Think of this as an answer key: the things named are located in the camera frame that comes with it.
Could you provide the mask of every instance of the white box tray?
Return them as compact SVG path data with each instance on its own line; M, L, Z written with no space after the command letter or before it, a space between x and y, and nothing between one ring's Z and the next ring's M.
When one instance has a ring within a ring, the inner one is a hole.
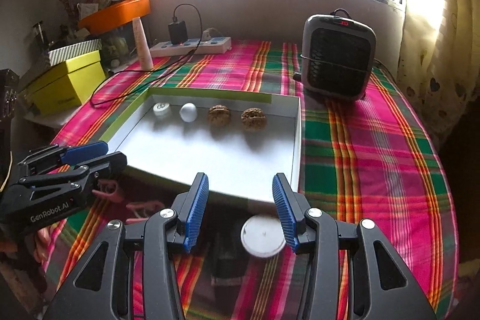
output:
M155 117L153 106L168 102L172 115ZM198 117L185 123L179 109L197 106ZM208 109L224 104L231 124L208 124ZM258 107L267 115L265 130L242 128L241 113ZM257 202L273 202L272 179L284 172L298 189L302 124L297 97L202 88L149 88L101 137L109 152L121 151L136 170L189 186L197 172L208 175L210 191Z

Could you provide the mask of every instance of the cardboard box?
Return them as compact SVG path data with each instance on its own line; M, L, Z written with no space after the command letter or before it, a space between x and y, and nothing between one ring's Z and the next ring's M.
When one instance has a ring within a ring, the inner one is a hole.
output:
M153 106L169 103L171 116L155 117ZM198 117L184 123L179 110L197 107ZM227 106L231 122L212 127L208 110ZM241 115L257 107L267 116L263 131L245 132ZM197 172L208 175L210 197L247 208L273 210L272 178L284 172L298 190L302 161L302 114L298 97L207 88L149 87L110 125L100 140L109 152L128 156L128 175L169 190L188 190Z
M30 69L20 78L18 89L24 90L35 79L47 72L54 65L64 62L68 59L102 49L102 40L88 40L82 43L68 45L63 48L54 49L39 58L39 60L30 67Z
M48 115L83 104L103 80L100 52L94 51L55 65L20 96L29 111Z

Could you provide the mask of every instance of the white plastic disc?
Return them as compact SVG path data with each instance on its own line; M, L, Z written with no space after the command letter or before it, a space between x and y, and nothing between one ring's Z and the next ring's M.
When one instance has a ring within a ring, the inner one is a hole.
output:
M250 217L241 230L241 243L246 251L258 258L270 258L285 247L282 225L276 217L256 215Z
M157 103L153 107L153 112L157 117L166 117L170 114L170 104L169 103Z

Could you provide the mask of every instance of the black charger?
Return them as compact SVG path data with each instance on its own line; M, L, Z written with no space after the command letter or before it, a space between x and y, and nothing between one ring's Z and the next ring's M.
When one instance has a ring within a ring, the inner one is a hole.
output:
M187 25L185 21L178 21L173 17L173 22L169 24L170 41L172 44L183 44L188 40Z

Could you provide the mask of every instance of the wall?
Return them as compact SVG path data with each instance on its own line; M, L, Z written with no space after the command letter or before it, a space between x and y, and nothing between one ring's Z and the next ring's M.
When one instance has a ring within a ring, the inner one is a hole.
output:
M18 75L23 75L39 55L32 34L33 24L43 20L46 31L53 38L67 17L57 0L0 0L0 16L0 69L11 68ZM34 124L22 118L19 111L11 131L16 158L49 142Z
M377 36L376 58L396 76L405 14L374 0L151 0L148 17L151 38L168 41L167 24L180 3L192 3L200 10L203 28L215 27L235 39L279 40L302 43L303 25L313 14L346 9L351 17L370 26ZM198 37L195 11L187 6L177 11L187 24L189 37Z
M59 35L60 24L67 15L58 0L0 0L0 69L11 68L23 75L38 58L32 26L40 20L50 40ZM12 149L17 156L50 140L41 135L42 129L17 115L12 124Z

